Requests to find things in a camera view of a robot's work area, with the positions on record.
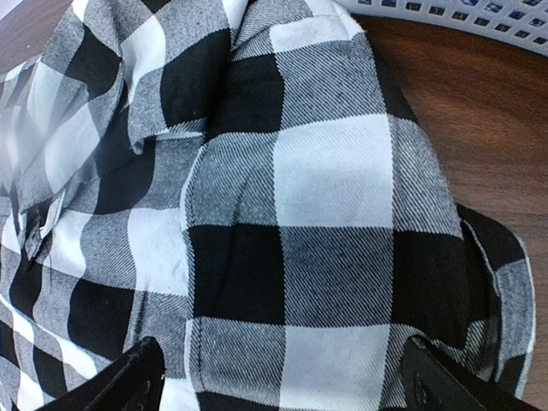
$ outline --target buffalo check fabric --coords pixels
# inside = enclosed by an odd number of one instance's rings
[[[0,137],[2,410],[144,336],[162,411],[405,409],[415,334],[523,392],[524,247],[331,0],[76,0],[0,77]]]

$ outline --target black square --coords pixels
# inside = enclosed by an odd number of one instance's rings
[[[485,6],[485,10],[491,11],[492,13],[498,13],[502,9],[503,9],[503,6],[495,3],[489,3]]]
[[[405,5],[405,8],[407,10],[412,10],[412,11],[420,11],[421,7],[422,7],[421,3],[407,3]]]
[[[523,18],[524,15],[525,13],[523,13],[522,11],[514,10],[512,13],[509,14],[509,18],[514,20],[521,20],[521,18]]]
[[[529,25],[533,26],[533,27],[542,27],[544,24],[546,24],[546,21],[544,20],[541,20],[541,19],[532,19],[530,22],[529,22]]]
[[[391,323],[464,348],[473,303],[464,258],[452,235],[396,232]]]
[[[160,96],[169,128],[213,114],[219,104],[229,51],[230,30],[219,30],[165,65]]]
[[[104,138],[98,143],[93,153],[98,176],[103,176],[137,158],[129,140],[129,107],[123,107],[127,102],[128,86],[124,82],[120,103],[116,108],[116,113],[119,114],[112,119]]]
[[[278,131],[282,125],[283,92],[283,77],[275,56],[231,63],[208,139],[228,132]]]
[[[512,28],[511,26],[507,26],[506,24],[499,24],[495,27],[495,30],[498,30],[499,32],[506,33]]]
[[[33,308],[42,290],[42,265],[29,261],[23,252],[21,263],[9,288],[9,299],[15,308],[33,319]]]
[[[529,37],[529,34],[531,34],[530,32],[526,32],[526,31],[523,31],[523,30],[520,30],[519,32],[516,32],[514,35],[516,37],[519,37],[520,39],[524,39],[525,37]]]
[[[430,11],[428,11],[431,15],[444,15],[445,9],[443,7],[430,7]]]
[[[163,6],[165,6],[167,3],[170,2],[170,0],[141,0],[143,2],[143,4],[145,4],[145,6],[147,6],[147,8],[149,10],[151,10],[151,12],[153,13],[156,13],[157,11],[159,11]]]
[[[519,355],[506,361],[497,388],[511,396],[515,396],[517,383],[520,381],[525,366],[525,355]]]
[[[108,360],[117,359],[123,351],[133,299],[130,289],[81,279],[70,298],[70,340]]]
[[[280,231],[286,325],[390,323],[392,229],[282,227]]]
[[[387,113],[412,122],[418,122],[388,63],[373,45],[372,51],[375,57],[375,66],[377,67],[378,83],[383,94]]]
[[[19,361],[15,352],[14,331],[3,321],[0,321],[0,347],[2,348],[0,349],[0,357],[5,358],[19,368]]]
[[[111,168],[121,161],[133,160],[101,177],[95,214],[110,214],[131,210],[148,193],[154,177],[155,146],[154,140],[147,140],[141,155],[129,153],[129,147],[117,143],[125,140],[123,131],[112,142],[101,146],[104,158],[97,158],[98,170]]]
[[[478,17],[475,21],[474,21],[474,24],[478,25],[478,26],[482,26],[482,27],[485,27],[489,24],[489,21],[487,19],[482,19],[480,17]]]
[[[84,25],[84,39],[67,67],[65,75],[87,85],[89,99],[108,92],[114,82],[121,59],[101,43]]]
[[[259,404],[236,398],[234,396],[224,396],[214,392],[199,392],[197,394],[200,409],[203,411],[278,411],[278,407]]]
[[[470,290],[470,323],[474,321],[488,320],[491,318],[491,304],[496,304],[493,294],[491,274],[487,271],[480,248],[475,243],[472,233],[468,227],[462,225],[464,240],[465,269]]]
[[[284,324],[283,251],[277,227],[239,224],[189,230],[194,316]]]
[[[67,392],[63,362],[34,346],[34,365],[42,390],[54,398]]]
[[[525,258],[520,242],[502,224],[463,205],[459,205],[457,210],[459,216],[474,228],[494,271]]]
[[[465,21],[468,18],[468,14],[456,11],[455,13],[453,13],[452,17],[454,20]]]

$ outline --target gray square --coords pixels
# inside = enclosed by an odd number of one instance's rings
[[[82,377],[72,366],[63,363],[63,372],[65,375],[65,383],[67,390],[73,390],[80,387],[87,381],[87,378]]]
[[[504,265],[495,273],[495,281],[502,322],[499,361],[504,363],[533,350],[535,309],[529,262],[520,259]]]
[[[9,228],[9,231],[11,230],[14,231],[13,237],[15,237],[15,229]],[[15,278],[15,273],[17,272],[17,268],[19,267],[19,264],[21,263],[21,254],[16,253],[6,247],[7,244],[5,240],[8,237],[6,235],[6,231],[8,231],[8,229],[4,228],[4,233],[1,241],[2,245],[0,246],[0,289],[1,290],[9,290],[11,288],[11,284],[13,283]]]
[[[0,385],[0,410],[8,411],[11,409],[11,398],[8,392]]]
[[[7,393],[9,397],[17,399],[17,394],[21,384],[21,370],[5,358],[0,357],[0,375],[2,375],[2,385],[0,385],[0,390]],[[11,403],[9,404],[8,409],[12,409]]]
[[[169,139],[156,139],[154,174],[145,196],[135,208],[166,210],[178,208],[181,191],[203,143],[201,135],[166,134]]]
[[[43,265],[42,272],[45,281],[42,283],[42,289],[33,307],[34,320],[57,336],[69,339],[67,328],[70,315],[69,302],[74,287],[78,283],[78,277],[54,270],[48,265]]]
[[[394,142],[394,229],[462,237],[449,184],[428,137],[414,122],[389,119]]]
[[[414,335],[424,336],[424,333],[410,325],[393,324],[390,326],[383,394],[379,409],[407,407],[400,366],[403,357],[403,345],[409,337]]]
[[[144,74],[128,96],[131,102],[128,113],[129,141],[137,150],[142,148],[146,137],[168,131],[160,100],[163,72],[163,68],[158,68]]]
[[[212,140],[188,193],[190,227],[276,225],[272,157],[277,134],[231,133]]]
[[[106,116],[106,112],[116,112],[120,104],[120,98],[122,94],[122,70],[119,69],[116,74],[116,79],[112,83],[112,87],[105,93],[95,97],[89,104],[89,112],[93,119],[93,126],[97,130],[97,133],[101,138],[105,136],[112,128],[112,118]]]
[[[495,366],[496,327],[497,325],[492,324],[490,320],[470,323],[467,327],[466,342],[463,349],[451,347],[438,340],[433,341],[433,344],[473,375],[486,375],[485,381],[488,381]],[[489,353],[491,348],[493,349],[493,355]]]
[[[112,50],[152,17],[152,12],[140,0],[108,2],[110,19],[105,19],[104,2],[86,2],[84,21],[95,36]]]
[[[390,229],[281,228],[288,325],[390,322]]]
[[[86,261],[83,278],[87,281],[119,289],[135,288],[136,270],[128,238],[130,213],[94,215],[82,230],[80,249]]]
[[[201,320],[200,378],[203,390],[264,405],[280,401],[285,330],[281,325]]]
[[[168,2],[156,13],[156,18],[165,33],[165,63],[207,35],[229,28],[221,0],[192,2],[192,5]]]
[[[153,336],[164,351],[166,377],[185,378],[186,323],[191,314],[187,297],[135,292],[124,350]]]
[[[72,197],[72,200],[70,200],[67,205],[65,204],[67,206],[67,211],[75,211],[80,214],[89,214],[91,216],[97,207],[100,184],[100,178],[93,178],[85,184],[69,184],[68,187],[72,188],[72,193],[67,193],[67,197]]]
[[[83,39],[84,26],[71,7],[51,35],[40,61],[59,73],[66,73]]]
[[[288,327],[280,406],[378,409],[389,325]]]
[[[33,337],[32,340],[26,339],[26,336],[19,334],[15,331],[16,325],[14,325],[14,341],[15,341],[15,351],[17,353],[17,360],[19,362],[19,368],[27,375],[27,378],[36,382],[38,381],[38,375],[36,373],[36,366],[34,365],[34,332],[32,331],[32,326],[27,322],[26,319],[20,317],[19,321],[25,321],[27,323],[28,329],[32,332],[30,337]]]
[[[365,34],[282,52],[276,60],[285,86],[282,128],[385,112]]]
[[[279,132],[274,178],[281,226],[391,228],[394,182],[387,115]]]
[[[264,56],[267,54],[274,54],[274,49],[272,48],[270,31],[264,30],[253,36],[251,40],[238,44],[237,48],[232,52],[230,59],[232,62],[237,62],[246,58]]]

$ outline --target wooden surface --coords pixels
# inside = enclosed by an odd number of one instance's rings
[[[0,72],[39,53],[70,0],[25,0],[0,21]],[[526,242],[537,346],[526,400],[548,410],[548,59],[402,21],[360,19],[430,135],[456,198]]]

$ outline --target flannel shirt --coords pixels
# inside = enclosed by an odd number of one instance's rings
[[[523,392],[524,247],[331,0],[75,0],[0,117],[2,411],[144,336],[163,411],[405,408],[415,334]]]

